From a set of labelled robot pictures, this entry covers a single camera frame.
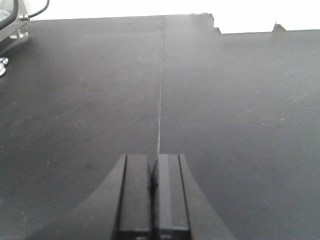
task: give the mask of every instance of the black table surface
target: black table surface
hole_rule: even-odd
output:
[[[151,167],[159,118],[160,153],[185,154],[237,239],[319,239],[320,31],[221,35],[202,14],[29,34],[1,56],[1,240],[74,208],[122,153]]]

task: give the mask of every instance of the metal bracket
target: metal bracket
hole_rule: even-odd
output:
[[[0,57],[0,77],[2,77],[6,73],[5,65],[9,62],[8,58]]]
[[[122,155],[76,208],[27,240],[236,240],[200,190],[184,155]]]

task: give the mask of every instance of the white background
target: white background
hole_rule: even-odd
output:
[[[24,0],[35,13],[47,0]],[[319,0],[51,0],[32,20],[111,18],[209,13],[223,33],[320,29]]]

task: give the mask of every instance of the black cable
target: black cable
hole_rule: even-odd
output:
[[[46,0],[46,5],[44,6],[44,8],[42,8],[40,11],[37,11],[36,13],[28,15],[28,17],[33,18],[33,17],[43,13],[49,7],[49,2],[50,2],[50,0]]]

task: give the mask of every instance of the metal clamp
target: metal clamp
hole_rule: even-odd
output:
[[[0,57],[0,77],[2,77],[6,73],[5,65],[9,62],[8,58]]]

